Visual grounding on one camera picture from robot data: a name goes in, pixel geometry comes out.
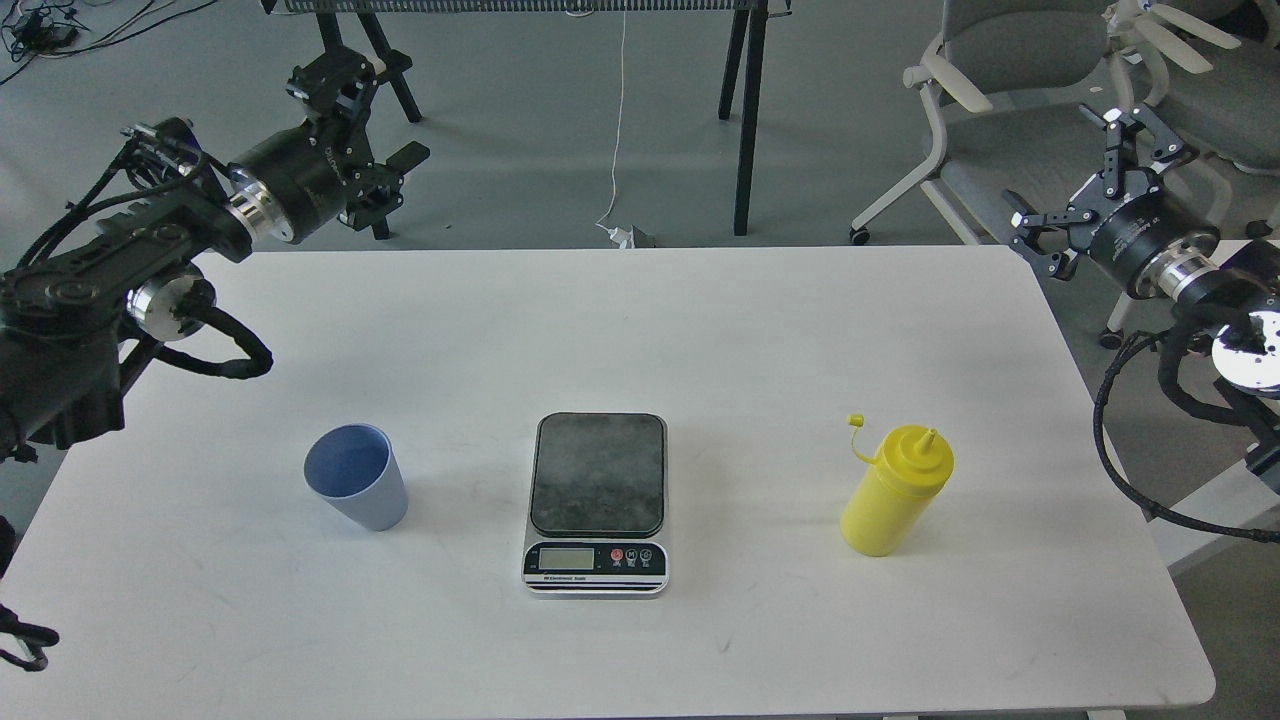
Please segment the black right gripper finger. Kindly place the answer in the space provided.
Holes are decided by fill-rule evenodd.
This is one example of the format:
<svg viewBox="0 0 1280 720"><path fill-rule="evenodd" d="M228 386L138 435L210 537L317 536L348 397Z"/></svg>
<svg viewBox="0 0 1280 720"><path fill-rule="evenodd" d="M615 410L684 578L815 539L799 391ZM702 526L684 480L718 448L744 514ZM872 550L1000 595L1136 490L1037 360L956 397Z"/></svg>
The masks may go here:
<svg viewBox="0 0 1280 720"><path fill-rule="evenodd" d="M1037 211L1020 193L1004 191L1004 201L1012 209L1012 234L1007 246L1023 258L1037 275L1071 281L1079 265L1080 250L1073 245L1073 232L1083 233L1085 246L1089 233L1100 220L1091 209L1070 206L1061 211Z"/></svg>
<svg viewBox="0 0 1280 720"><path fill-rule="evenodd" d="M1102 113L1083 104L1082 115L1103 131L1101 169L1082 186L1083 206L1120 206L1157 191L1164 174L1198 158L1198 150L1144 104Z"/></svg>

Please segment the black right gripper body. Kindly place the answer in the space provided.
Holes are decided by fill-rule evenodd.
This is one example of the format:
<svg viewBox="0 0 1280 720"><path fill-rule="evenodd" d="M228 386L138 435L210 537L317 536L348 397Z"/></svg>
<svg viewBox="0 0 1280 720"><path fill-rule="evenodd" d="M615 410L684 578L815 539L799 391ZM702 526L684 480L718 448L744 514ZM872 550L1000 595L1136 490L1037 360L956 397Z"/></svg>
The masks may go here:
<svg viewBox="0 0 1280 720"><path fill-rule="evenodd" d="M1108 199L1088 183L1071 209L1084 218L1071 227L1074 259L1092 260L1133 299L1179 299L1213 268L1219 229L1156 184Z"/></svg>

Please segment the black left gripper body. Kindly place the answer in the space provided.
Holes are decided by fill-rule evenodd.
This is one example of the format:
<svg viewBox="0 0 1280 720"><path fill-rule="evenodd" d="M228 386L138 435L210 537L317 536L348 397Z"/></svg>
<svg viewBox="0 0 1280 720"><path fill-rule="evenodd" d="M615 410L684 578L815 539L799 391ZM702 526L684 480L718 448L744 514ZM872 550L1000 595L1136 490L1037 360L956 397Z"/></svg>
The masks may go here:
<svg viewBox="0 0 1280 720"><path fill-rule="evenodd" d="M346 225L348 174L375 161L365 132L324 143L302 126L278 132L228 167L229 209L256 242L301 243L329 222Z"/></svg>

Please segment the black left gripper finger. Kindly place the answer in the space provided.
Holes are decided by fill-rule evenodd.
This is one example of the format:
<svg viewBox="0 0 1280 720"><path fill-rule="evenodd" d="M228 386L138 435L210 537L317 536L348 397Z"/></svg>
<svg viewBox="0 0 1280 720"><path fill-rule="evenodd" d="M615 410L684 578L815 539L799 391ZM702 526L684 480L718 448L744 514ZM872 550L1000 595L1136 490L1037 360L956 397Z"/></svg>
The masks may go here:
<svg viewBox="0 0 1280 720"><path fill-rule="evenodd" d="M406 178L430 156L428 146L411 141L383 163L353 169L348 174L346 227L352 231L371 229L376 240L389 240L388 217L403 205Z"/></svg>
<svg viewBox="0 0 1280 720"><path fill-rule="evenodd" d="M388 59L355 50L328 50L296 67L285 91L305 113L302 128L314 141L347 141L365 131L378 90L413 65L408 55L392 50Z"/></svg>

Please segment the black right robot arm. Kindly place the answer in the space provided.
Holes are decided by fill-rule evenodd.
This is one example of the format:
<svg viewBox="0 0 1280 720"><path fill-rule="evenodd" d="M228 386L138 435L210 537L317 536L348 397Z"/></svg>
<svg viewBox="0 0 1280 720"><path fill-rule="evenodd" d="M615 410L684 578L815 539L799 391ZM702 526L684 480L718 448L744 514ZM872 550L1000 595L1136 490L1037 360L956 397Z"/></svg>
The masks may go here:
<svg viewBox="0 0 1280 720"><path fill-rule="evenodd" d="M1124 479L1105 447L1105 411L1116 379L1139 352L1158 352L1157 384L1188 416L1244 427L1256 439L1245 469L1277 488L1277 249L1253 240L1224 263L1211 259L1219 231L1197 219L1164 187L1164 173L1194 149L1155 110L1138 104L1082 115L1103 132L1101 167L1057 211L1038 211L1004 191L1012 210L1011 249L1038 275L1070 281L1092 261L1139 301L1165 297L1172 324L1121 340L1094 395L1092 436L1106 474L1151 518L1176 527L1262 544L1275 530L1224 527L1178 512Z"/></svg>

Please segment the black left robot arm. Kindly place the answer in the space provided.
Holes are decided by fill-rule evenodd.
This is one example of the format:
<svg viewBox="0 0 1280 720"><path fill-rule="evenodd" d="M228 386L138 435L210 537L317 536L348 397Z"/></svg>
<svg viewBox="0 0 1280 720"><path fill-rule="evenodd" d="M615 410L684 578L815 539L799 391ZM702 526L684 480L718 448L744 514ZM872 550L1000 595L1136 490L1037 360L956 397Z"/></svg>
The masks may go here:
<svg viewBox="0 0 1280 720"><path fill-rule="evenodd" d="M137 124L90 191L3 274L3 459L32 462L124 425L124 397L151 361L233 380L266 374L268 346L216 305L195 259L241 263L256 243L298 243L330 220L384 240L410 142L378 161L366 126L376 91L411 94L411 59L338 45L293 70L303 122L230 163L189 124Z"/></svg>

